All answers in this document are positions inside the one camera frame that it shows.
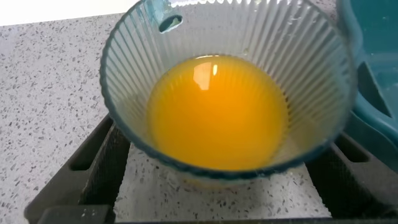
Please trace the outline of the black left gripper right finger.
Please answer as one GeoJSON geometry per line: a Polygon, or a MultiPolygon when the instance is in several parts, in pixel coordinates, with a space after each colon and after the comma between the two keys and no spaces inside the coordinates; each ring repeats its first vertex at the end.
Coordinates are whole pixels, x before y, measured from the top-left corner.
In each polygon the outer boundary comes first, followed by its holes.
{"type": "Polygon", "coordinates": [[[347,134],[306,168],[333,217],[397,216],[397,173],[347,134]]]}

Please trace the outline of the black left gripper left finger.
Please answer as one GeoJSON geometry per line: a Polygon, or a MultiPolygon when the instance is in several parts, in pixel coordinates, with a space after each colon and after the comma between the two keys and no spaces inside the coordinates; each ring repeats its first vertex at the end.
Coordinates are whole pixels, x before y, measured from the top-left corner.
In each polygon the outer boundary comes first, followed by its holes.
{"type": "Polygon", "coordinates": [[[107,115],[25,208],[39,218],[48,208],[114,206],[126,170],[130,142],[107,115]]]}

